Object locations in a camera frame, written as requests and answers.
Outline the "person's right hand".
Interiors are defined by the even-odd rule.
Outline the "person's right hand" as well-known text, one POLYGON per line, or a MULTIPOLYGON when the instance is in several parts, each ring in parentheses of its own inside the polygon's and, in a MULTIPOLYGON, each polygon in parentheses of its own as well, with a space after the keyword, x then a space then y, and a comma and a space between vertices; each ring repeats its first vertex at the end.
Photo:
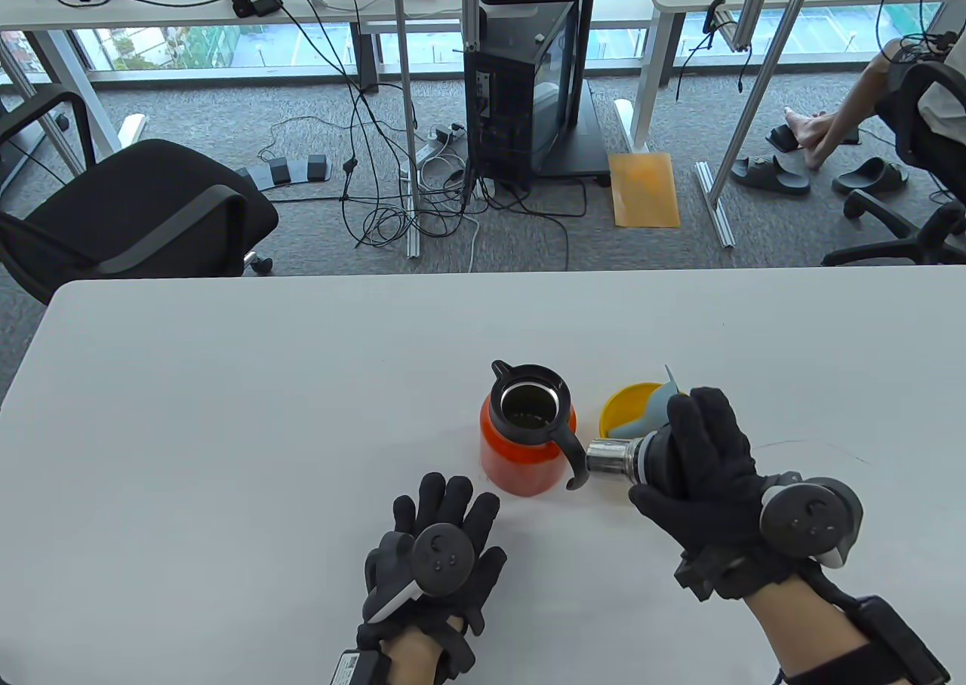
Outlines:
POLYGON ((767 481, 756 471, 749 439, 724 392, 703 386, 676 393, 666 409, 683 494, 670 496, 638 483, 629 499, 682 547, 674 573, 679 585, 700 601, 712 593, 736 600, 797 576, 801 565, 761 534, 767 481))

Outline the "person's left hand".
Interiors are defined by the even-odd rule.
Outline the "person's left hand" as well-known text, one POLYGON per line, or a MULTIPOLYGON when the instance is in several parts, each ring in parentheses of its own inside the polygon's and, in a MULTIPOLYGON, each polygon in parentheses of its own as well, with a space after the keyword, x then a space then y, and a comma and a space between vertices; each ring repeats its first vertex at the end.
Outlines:
POLYGON ((389 659, 384 680, 392 684, 441 684, 466 674, 475 663, 468 634, 485 629, 483 608, 506 561, 503 549, 488 538, 500 511, 500 499, 475 494, 467 477, 446 478, 428 472, 420 496, 401 495, 393 503, 391 547, 369 551, 365 561, 367 598, 356 643, 389 659), (446 593, 405 593, 399 561, 426 530, 448 525, 461 531, 473 554, 462 585, 446 593))

